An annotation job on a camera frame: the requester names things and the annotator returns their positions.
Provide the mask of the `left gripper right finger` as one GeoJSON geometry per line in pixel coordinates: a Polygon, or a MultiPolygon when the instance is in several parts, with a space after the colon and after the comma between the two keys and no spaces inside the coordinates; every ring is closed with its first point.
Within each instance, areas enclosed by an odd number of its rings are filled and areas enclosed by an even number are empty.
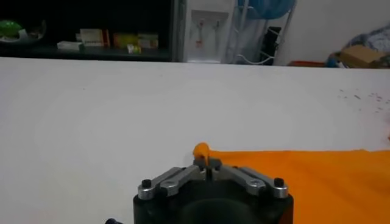
{"type": "Polygon", "coordinates": [[[282,178],[271,178],[246,166],[223,165],[219,159],[209,160],[209,170],[209,187],[218,196],[288,197],[288,185],[282,178]]]}

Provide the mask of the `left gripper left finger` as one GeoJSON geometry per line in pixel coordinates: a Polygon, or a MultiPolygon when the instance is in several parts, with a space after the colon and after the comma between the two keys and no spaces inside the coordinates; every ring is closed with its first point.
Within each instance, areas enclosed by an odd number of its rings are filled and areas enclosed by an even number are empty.
{"type": "Polygon", "coordinates": [[[195,159],[188,167],[173,167],[153,179],[144,179],[138,186],[140,200],[175,196],[190,181],[206,179],[207,162],[195,159]]]}

